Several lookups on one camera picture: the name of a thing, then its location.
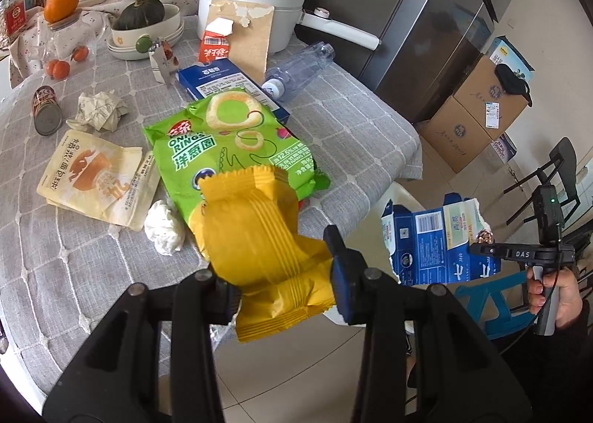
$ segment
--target barcode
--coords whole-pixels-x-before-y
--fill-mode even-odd
[[[420,214],[416,216],[417,234],[442,230],[443,219],[441,218],[440,212],[431,212],[430,214]]]
[[[210,37],[206,37],[204,43],[206,45],[228,45],[228,42],[225,39],[215,39]]]

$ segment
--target brown cardboard box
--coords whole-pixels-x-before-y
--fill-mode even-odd
[[[481,57],[420,134],[459,173],[496,140],[527,107],[521,95],[509,95],[494,74],[495,65]],[[486,102],[499,104],[499,126],[486,128]]]

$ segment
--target black chair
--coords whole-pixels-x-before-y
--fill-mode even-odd
[[[544,170],[552,165],[554,166],[554,169],[552,172],[550,172],[550,175],[546,175]],[[556,145],[551,150],[550,162],[544,166],[541,166],[523,180],[518,181],[516,184],[506,189],[504,193],[509,193],[511,190],[516,189],[517,187],[521,186],[521,184],[524,184],[535,176],[537,176],[542,185],[549,184],[550,180],[552,180],[556,174],[560,175],[560,180],[562,181],[562,185],[564,186],[567,196],[567,199],[564,202],[561,202],[560,206],[564,207],[565,205],[570,204],[570,202],[576,202],[572,210],[564,218],[564,221],[566,222],[568,219],[570,219],[570,217],[574,214],[574,211],[576,211],[576,208],[580,205],[579,196],[576,193],[576,153],[574,153],[574,147],[567,137],[564,137],[560,142],[558,142],[558,145]],[[519,214],[523,212],[532,201],[533,195],[521,206],[518,211],[512,215],[506,224],[511,225],[511,223],[517,219]],[[524,219],[523,222],[529,222],[534,219],[535,217],[529,217]]]

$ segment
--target white crumpled tissue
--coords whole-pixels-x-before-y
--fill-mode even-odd
[[[101,129],[114,132],[120,117],[128,112],[126,102],[114,95],[114,90],[96,95],[83,92],[78,97],[78,112],[66,123],[71,129],[81,132],[88,132],[90,127],[97,132]]]
[[[163,256],[173,256],[174,251],[182,250],[185,240],[185,226],[166,201],[156,201],[144,220],[146,237],[154,242],[154,247]]]

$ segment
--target plastic bottle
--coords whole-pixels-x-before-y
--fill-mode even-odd
[[[262,88],[277,102],[295,98],[334,59],[329,43],[319,42],[303,48],[288,60],[266,71]]]

